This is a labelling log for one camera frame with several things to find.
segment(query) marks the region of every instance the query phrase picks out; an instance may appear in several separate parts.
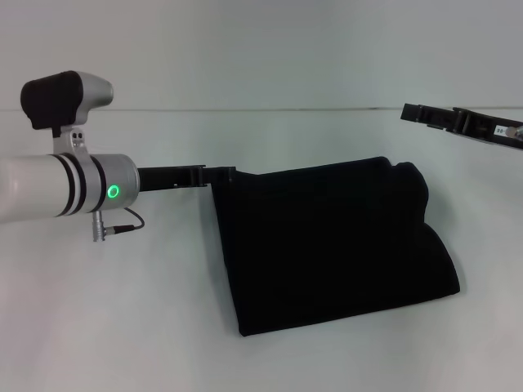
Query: green led light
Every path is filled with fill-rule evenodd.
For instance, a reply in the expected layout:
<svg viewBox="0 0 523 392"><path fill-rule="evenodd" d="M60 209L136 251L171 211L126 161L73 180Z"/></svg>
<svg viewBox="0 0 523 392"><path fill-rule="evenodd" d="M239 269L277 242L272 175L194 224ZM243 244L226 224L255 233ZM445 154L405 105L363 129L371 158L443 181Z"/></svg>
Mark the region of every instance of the green led light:
<svg viewBox="0 0 523 392"><path fill-rule="evenodd" d="M117 185L111 185L109 189L107 189L107 196L109 198L115 198L120 193L120 188Z"/></svg>

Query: cable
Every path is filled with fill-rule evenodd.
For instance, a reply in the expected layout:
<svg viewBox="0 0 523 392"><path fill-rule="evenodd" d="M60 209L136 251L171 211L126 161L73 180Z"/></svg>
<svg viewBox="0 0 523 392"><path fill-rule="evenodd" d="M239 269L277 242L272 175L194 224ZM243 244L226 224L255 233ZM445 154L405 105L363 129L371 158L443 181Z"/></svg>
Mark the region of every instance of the cable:
<svg viewBox="0 0 523 392"><path fill-rule="evenodd" d="M143 220L143 218L139 216L136 212L134 212L131 208L125 207L124 210L133 214L136 218L140 220L140 225L134 226L134 230L142 229L145 226L145 221Z"/></svg>
<svg viewBox="0 0 523 392"><path fill-rule="evenodd" d="M134 212L131 208L124 208L125 211L129 212L130 214L133 214L136 218L140 220L140 225L120 225L120 226L111 226L105 229L105 235L115 235L115 234L121 234L121 233L127 233L129 231L133 230L139 230L142 229L145 226L145 221L141 216L139 216L136 212Z"/></svg>

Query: white backdrop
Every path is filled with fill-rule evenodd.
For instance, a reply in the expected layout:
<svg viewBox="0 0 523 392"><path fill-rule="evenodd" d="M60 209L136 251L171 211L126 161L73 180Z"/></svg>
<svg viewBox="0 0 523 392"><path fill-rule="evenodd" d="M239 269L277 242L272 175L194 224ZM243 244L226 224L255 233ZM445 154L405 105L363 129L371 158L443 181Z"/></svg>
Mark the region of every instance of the white backdrop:
<svg viewBox="0 0 523 392"><path fill-rule="evenodd" d="M90 216L0 226L0 390L518 390L522 152L401 122L399 110L165 110L521 105L519 66L503 54L521 29L510 6L2 2L0 154L51 152L49 132L13 110L20 88L81 69L116 89L118 110L85 126L90 150L139 167L410 161L462 292L242 338L210 189L142 194L145 229L103 244L91 242ZM487 113L523 120L523 110Z"/></svg>

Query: black towel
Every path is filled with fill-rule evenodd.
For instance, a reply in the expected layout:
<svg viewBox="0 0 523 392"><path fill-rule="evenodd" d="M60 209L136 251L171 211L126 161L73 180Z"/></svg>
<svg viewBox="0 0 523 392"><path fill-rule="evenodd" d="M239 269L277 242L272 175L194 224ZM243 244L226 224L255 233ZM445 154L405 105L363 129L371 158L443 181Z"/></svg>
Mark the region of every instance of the black towel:
<svg viewBox="0 0 523 392"><path fill-rule="evenodd" d="M237 171L212 190L243 336L459 292L445 246L423 221L428 189L412 163Z"/></svg>

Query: black cloth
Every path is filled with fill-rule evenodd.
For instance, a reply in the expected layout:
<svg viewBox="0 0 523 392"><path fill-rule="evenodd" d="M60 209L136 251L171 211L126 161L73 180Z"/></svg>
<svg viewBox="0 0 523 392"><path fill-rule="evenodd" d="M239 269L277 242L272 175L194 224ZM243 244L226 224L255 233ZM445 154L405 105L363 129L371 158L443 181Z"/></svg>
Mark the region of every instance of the black cloth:
<svg viewBox="0 0 523 392"><path fill-rule="evenodd" d="M212 186L243 336L459 292L424 223L428 189L385 158L252 175Z"/></svg>

